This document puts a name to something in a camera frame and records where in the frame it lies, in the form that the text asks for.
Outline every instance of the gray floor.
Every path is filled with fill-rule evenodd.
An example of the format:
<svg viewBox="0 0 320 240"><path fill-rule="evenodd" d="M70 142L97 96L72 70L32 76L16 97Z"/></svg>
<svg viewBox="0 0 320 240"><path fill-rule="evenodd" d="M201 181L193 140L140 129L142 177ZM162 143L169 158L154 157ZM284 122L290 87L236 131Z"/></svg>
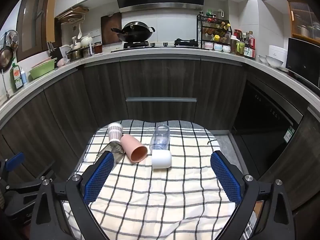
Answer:
<svg viewBox="0 0 320 240"><path fill-rule="evenodd" d="M235 149L233 148L231 141L229 139L228 135L215 135L215 138L217 139L220 150L223 153L223 155L227 158L227 160L231 163L236 165L241 172L242 168L240 166L238 157L236 155Z"/></svg>

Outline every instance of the white cup with pattern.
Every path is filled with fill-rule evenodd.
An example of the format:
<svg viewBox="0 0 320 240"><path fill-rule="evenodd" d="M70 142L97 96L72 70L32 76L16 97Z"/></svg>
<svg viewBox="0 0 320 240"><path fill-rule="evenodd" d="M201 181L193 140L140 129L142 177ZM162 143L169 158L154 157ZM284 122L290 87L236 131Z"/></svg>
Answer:
<svg viewBox="0 0 320 240"><path fill-rule="evenodd" d="M123 127L117 122L108 125L109 142L120 143Z"/></svg>

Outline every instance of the dishwasher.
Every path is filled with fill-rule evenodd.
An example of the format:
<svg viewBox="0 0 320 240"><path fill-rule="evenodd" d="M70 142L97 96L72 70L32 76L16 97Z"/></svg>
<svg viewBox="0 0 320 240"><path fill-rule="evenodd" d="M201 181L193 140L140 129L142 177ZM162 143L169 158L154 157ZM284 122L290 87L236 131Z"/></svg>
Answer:
<svg viewBox="0 0 320 240"><path fill-rule="evenodd" d="M281 155L301 119L302 114L280 94L248 77L231 134L256 180Z"/></svg>

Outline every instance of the metal screw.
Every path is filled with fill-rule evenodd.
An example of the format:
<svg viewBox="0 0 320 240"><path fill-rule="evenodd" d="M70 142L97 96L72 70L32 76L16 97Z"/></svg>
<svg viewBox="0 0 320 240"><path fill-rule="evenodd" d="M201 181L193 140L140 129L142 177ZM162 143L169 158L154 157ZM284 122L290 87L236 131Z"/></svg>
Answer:
<svg viewBox="0 0 320 240"><path fill-rule="evenodd" d="M80 175L79 174L76 174L76 175L72 176L72 180L73 181L78 181L79 179L80 179Z"/></svg>
<svg viewBox="0 0 320 240"><path fill-rule="evenodd" d="M49 180L49 179L45 179L45 180L42 182L42 184L45 185L45 186L47 186L49 183L50 183L50 180Z"/></svg>
<svg viewBox="0 0 320 240"><path fill-rule="evenodd" d="M253 177L251 175L246 175L244 178L247 181L253 181Z"/></svg>
<svg viewBox="0 0 320 240"><path fill-rule="evenodd" d="M281 185L282 185L282 181L279 180L279 179L276 179L276 184L279 185L279 186L281 186Z"/></svg>

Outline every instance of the blue gripper pad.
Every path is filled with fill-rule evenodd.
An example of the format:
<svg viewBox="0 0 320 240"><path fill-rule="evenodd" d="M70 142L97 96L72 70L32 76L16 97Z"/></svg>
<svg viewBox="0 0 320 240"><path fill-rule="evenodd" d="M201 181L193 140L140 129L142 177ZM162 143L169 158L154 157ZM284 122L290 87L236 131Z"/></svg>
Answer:
<svg viewBox="0 0 320 240"><path fill-rule="evenodd" d="M224 192L227 194L228 199L231 202L235 202L237 205L241 202L240 185L232 175L230 170L220 159L215 152L211 155L210 159L211 168L216 174Z"/></svg>
<svg viewBox="0 0 320 240"><path fill-rule="evenodd" d="M91 176L85 185L84 202L89 205L90 202L96 201L106 179L108 178L114 165L113 154L109 153Z"/></svg>
<svg viewBox="0 0 320 240"><path fill-rule="evenodd" d="M24 161L24 154L18 153L10 160L8 160L5 164L7 171L13 171L16 167L18 167Z"/></svg>

